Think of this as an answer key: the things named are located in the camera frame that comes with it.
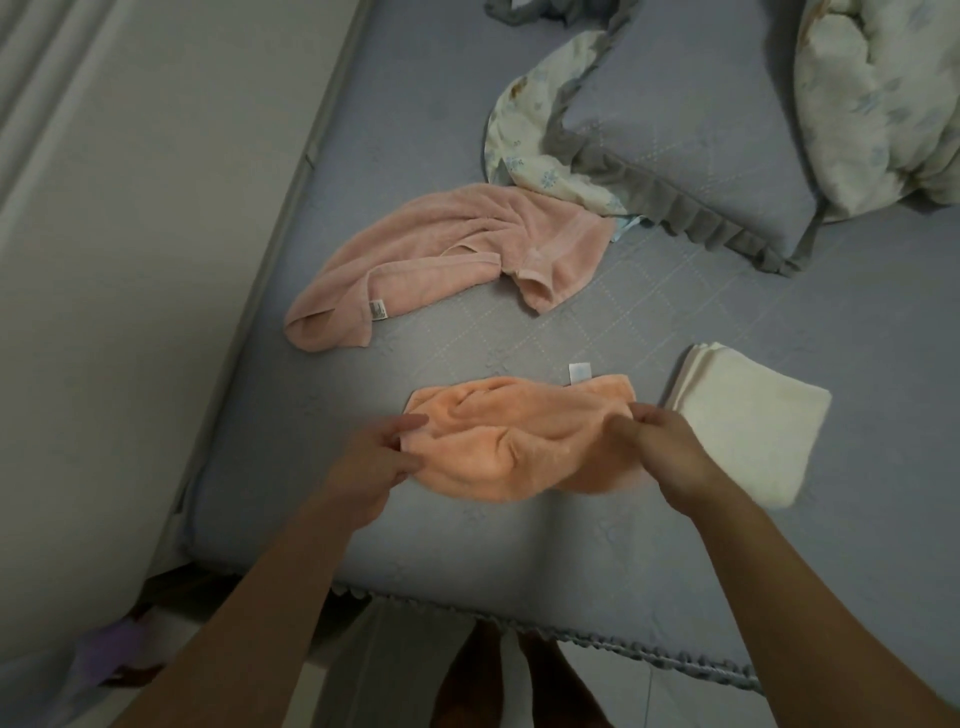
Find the folded white towel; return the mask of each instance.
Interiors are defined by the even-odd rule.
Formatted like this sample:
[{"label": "folded white towel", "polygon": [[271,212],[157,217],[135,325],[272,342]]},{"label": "folded white towel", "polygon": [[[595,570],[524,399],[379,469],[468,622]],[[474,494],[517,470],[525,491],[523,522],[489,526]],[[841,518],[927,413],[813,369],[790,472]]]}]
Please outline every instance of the folded white towel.
[{"label": "folded white towel", "polygon": [[793,504],[830,407],[830,392],[721,344],[687,355],[667,402],[724,471],[765,508]]}]

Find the mattress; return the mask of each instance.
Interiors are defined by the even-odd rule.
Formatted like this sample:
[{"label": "mattress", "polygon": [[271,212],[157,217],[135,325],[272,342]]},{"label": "mattress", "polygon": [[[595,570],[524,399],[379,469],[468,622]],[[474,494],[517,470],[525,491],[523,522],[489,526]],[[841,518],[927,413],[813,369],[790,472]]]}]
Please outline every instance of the mattress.
[{"label": "mattress", "polygon": [[[481,180],[497,95],[579,30],[509,28],[473,0],[374,8],[191,492],[190,551],[248,568],[348,432],[419,387],[565,383],[569,363],[589,361],[658,401],[691,344],[720,341],[833,393],[806,485],[774,519],[870,630],[960,702],[960,208],[901,205],[826,227],[795,279],[637,227],[544,316],[502,279],[377,322],[367,349],[307,354],[284,339],[290,302],[347,238],[412,197]],[[336,579],[758,687],[694,528],[650,481],[507,505],[408,481]]]}]

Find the tile floor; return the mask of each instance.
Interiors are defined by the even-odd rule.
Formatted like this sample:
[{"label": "tile floor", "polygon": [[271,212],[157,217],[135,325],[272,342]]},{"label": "tile floor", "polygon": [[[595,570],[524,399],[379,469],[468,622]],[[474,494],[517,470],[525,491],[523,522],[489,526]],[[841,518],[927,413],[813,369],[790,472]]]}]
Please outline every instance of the tile floor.
[{"label": "tile floor", "polygon": [[[472,620],[375,604],[368,628],[345,647],[327,675],[315,728],[421,728],[437,688],[472,628]],[[775,728],[760,695],[657,670],[606,650],[561,649],[618,728]],[[530,675],[516,643],[501,645],[503,728],[532,728]]]}]

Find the towel tag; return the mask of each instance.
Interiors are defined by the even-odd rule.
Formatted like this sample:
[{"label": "towel tag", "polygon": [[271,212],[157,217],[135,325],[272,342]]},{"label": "towel tag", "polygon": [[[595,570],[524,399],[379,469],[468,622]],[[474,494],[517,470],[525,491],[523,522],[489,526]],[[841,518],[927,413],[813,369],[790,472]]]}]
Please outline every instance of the towel tag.
[{"label": "towel tag", "polygon": [[387,316],[387,306],[383,304],[383,299],[377,299],[370,302],[370,315],[374,321],[383,321]]},{"label": "towel tag", "polygon": [[588,379],[593,379],[593,371],[588,361],[570,365],[570,384],[579,384]]}]

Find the pink towel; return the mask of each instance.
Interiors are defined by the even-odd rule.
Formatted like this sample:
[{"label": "pink towel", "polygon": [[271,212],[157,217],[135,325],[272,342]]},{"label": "pink towel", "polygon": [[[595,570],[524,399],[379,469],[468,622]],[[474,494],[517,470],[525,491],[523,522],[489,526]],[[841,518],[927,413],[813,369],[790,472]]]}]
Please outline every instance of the pink towel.
[{"label": "pink towel", "polygon": [[612,218],[519,187],[471,184],[420,197],[355,235],[297,297],[284,322],[307,352],[366,347],[371,302],[409,313],[501,273],[549,311],[593,277]]},{"label": "pink towel", "polygon": [[547,488],[606,493],[639,469],[633,448],[605,430],[630,416],[634,388],[623,375],[558,387],[513,376],[414,392],[405,412],[430,422],[400,438],[423,458],[416,474],[444,496],[505,502]]}]

